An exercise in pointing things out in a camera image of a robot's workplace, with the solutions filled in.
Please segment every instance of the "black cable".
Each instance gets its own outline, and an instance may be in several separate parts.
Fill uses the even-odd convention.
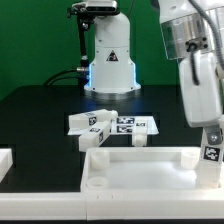
[[[79,16],[77,16],[77,26],[78,26],[78,33],[79,33],[79,41],[80,41],[80,52],[81,52],[81,67],[88,67],[89,66],[89,60],[87,57],[87,51],[86,51],[86,42],[85,42],[85,34],[82,27],[82,20]]]
[[[194,1],[194,0],[188,0],[191,5],[197,10],[197,12],[200,14],[200,16],[207,21],[209,24],[213,36],[214,36],[214,42],[215,42],[215,47],[216,47],[216,55],[218,58],[218,61],[220,63],[220,66],[222,70],[224,70],[224,58],[222,55],[222,43],[220,39],[220,35],[218,32],[218,28],[216,27],[215,23],[213,20],[207,15],[207,13]]]
[[[44,82],[44,86],[47,86],[51,81],[53,81],[54,79],[58,78],[59,76],[61,75],[64,75],[64,74],[68,74],[68,73],[72,73],[72,72],[77,72],[76,69],[69,69],[69,70],[65,70],[65,71],[62,71],[62,72],[59,72],[53,76],[51,76],[47,81]]]
[[[53,85],[55,82],[61,81],[61,80],[66,80],[66,79],[79,79],[79,76],[68,76],[68,77],[61,77],[61,78],[56,78],[54,79],[49,85]]]
[[[192,79],[193,79],[194,84],[196,86],[199,86],[200,85],[200,81],[199,81],[198,76],[197,76],[196,63],[195,63],[195,58],[194,58],[194,54],[195,54],[196,49],[197,49],[197,46],[195,44],[191,44],[189,46]]]
[[[131,1],[130,8],[129,8],[129,12],[128,12],[128,14],[127,14],[127,17],[128,17],[128,18],[130,18],[130,16],[131,16],[131,13],[132,13],[133,8],[134,8],[134,4],[135,4],[135,0],[132,0],[132,1]]]

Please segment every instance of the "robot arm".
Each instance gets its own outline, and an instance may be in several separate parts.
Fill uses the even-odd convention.
[[[126,99],[139,93],[135,63],[130,58],[130,22],[112,0],[87,0],[72,5],[77,16],[81,67],[88,67],[85,94],[99,99]],[[95,27],[95,58],[89,64],[84,32]]]
[[[224,43],[224,2],[151,0],[151,4],[160,10],[167,58],[179,62],[187,121],[191,127],[204,128],[210,145],[221,144],[222,104],[216,73],[217,68],[224,69],[220,53]]]

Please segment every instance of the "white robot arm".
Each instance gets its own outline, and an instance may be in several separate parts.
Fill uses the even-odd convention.
[[[218,76],[224,70],[224,1],[151,0],[151,3],[160,11],[167,58],[179,62],[188,124],[204,129],[198,185],[216,188],[223,159]]]
[[[117,2],[87,0],[75,3],[69,14],[79,19],[81,45],[84,45],[83,32],[91,24],[95,25],[95,59],[89,65],[85,93],[112,100],[135,95],[141,87],[136,83],[135,63],[130,59],[130,22],[119,11]],[[82,62],[87,56],[84,49],[81,51]]]

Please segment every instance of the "white block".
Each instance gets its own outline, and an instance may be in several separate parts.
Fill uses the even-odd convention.
[[[12,164],[12,150],[0,149],[0,182],[3,180]]]
[[[111,121],[117,117],[117,111],[108,111],[105,109],[74,114],[69,116],[69,128],[73,130],[86,129],[97,122]]]
[[[200,149],[185,149],[181,153],[181,166],[185,169],[195,169],[198,166]]]
[[[79,151],[100,146],[110,135],[111,122],[97,122],[79,137]]]
[[[0,220],[86,220],[81,193],[0,194]]]
[[[143,147],[147,145],[148,117],[136,117],[132,129],[132,145]]]

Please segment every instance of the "white foam block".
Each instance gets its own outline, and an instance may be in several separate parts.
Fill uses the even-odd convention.
[[[12,166],[12,150],[0,149],[0,182]]]

